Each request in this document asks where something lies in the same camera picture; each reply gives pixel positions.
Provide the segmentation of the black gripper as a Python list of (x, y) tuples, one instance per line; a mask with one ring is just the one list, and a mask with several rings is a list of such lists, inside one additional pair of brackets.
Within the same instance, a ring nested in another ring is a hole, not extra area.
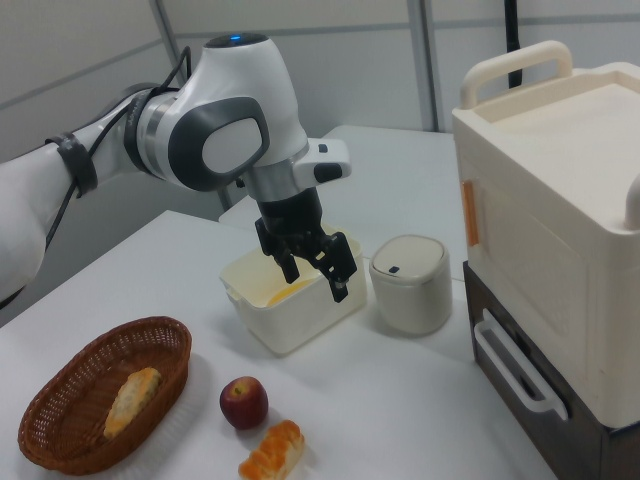
[(284, 236), (304, 235), (304, 258), (328, 281), (333, 300), (348, 296), (347, 284), (356, 272), (356, 262), (343, 232), (327, 234), (321, 228), (322, 207), (317, 190), (307, 188), (290, 198), (258, 202), (261, 217), (255, 222), (262, 252), (281, 268), (287, 283), (300, 276)]

